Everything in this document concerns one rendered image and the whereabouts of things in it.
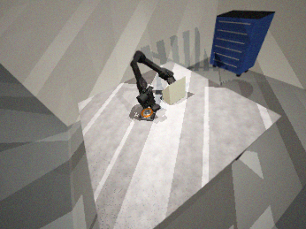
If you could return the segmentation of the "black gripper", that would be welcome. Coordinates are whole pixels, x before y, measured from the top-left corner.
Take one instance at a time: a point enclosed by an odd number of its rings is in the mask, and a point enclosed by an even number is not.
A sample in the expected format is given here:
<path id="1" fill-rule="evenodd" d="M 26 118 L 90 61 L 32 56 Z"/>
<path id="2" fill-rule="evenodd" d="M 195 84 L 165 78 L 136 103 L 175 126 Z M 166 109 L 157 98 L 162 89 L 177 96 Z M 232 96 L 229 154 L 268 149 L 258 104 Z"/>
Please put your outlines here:
<path id="1" fill-rule="evenodd" d="M 155 103 L 154 98 L 155 98 L 155 97 L 153 96 L 153 97 L 149 98 L 148 101 L 150 102 L 149 107 L 150 107 L 154 112 L 156 112 L 156 111 L 160 110 L 161 107 L 160 107 L 159 104 Z"/>

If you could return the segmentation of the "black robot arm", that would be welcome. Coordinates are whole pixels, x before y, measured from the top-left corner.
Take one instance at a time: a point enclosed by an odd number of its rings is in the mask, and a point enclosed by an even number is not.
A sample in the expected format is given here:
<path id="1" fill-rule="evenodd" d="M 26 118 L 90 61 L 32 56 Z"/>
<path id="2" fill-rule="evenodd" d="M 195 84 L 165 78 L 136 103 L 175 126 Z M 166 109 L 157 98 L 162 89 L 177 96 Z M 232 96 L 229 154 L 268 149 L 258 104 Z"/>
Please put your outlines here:
<path id="1" fill-rule="evenodd" d="M 137 62 L 144 63 L 146 66 L 156 71 L 159 74 L 158 75 L 159 77 L 161 77 L 164 80 L 167 80 L 168 85 L 171 85 L 176 80 L 173 77 L 174 72 L 153 63 L 152 61 L 150 61 L 145 57 L 144 53 L 142 53 L 140 50 L 137 50 L 134 53 L 133 60 L 131 61 L 130 65 L 132 66 L 134 76 L 136 78 L 136 85 L 139 90 L 139 95 L 136 97 L 137 101 L 143 109 L 147 109 L 150 105 L 148 99 L 153 97 L 153 92 L 152 92 L 153 87 L 149 86 L 146 89 L 148 84 L 146 80 L 143 79 L 140 69 L 137 65 Z"/>

